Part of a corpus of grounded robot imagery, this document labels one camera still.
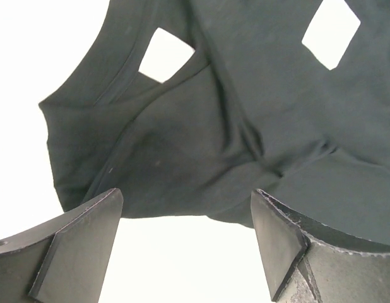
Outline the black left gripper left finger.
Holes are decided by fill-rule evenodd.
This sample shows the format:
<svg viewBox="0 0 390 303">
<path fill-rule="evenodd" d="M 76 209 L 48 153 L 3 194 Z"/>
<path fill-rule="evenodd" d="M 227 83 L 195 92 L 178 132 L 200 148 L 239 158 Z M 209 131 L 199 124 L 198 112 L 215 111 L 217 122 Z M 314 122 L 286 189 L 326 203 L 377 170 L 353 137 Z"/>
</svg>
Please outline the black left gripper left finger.
<svg viewBox="0 0 390 303">
<path fill-rule="evenodd" d="M 0 240 L 0 303 L 98 302 L 123 197 L 108 190 Z"/>
</svg>

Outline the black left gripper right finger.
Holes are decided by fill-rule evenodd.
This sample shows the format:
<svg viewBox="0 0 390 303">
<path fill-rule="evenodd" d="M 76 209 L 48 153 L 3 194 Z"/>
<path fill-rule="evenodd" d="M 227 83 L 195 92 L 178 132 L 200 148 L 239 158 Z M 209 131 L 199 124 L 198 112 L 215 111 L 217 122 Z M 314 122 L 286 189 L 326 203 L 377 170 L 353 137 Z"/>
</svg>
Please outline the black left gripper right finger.
<svg viewBox="0 0 390 303">
<path fill-rule="evenodd" d="M 251 214 L 272 302 L 390 303 L 390 246 L 313 220 L 257 189 Z"/>
</svg>

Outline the black t-shirt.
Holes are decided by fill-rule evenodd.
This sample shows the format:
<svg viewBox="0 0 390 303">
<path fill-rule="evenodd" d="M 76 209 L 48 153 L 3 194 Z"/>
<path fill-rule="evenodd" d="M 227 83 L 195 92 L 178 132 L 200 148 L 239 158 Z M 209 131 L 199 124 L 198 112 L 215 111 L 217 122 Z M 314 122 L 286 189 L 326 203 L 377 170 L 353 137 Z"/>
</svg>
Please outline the black t-shirt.
<svg viewBox="0 0 390 303">
<path fill-rule="evenodd" d="M 64 211 L 112 188 L 124 218 L 252 227 L 251 193 L 390 245 L 390 1 L 327 69 L 302 38 L 322 1 L 111 1 L 40 103 Z"/>
</svg>

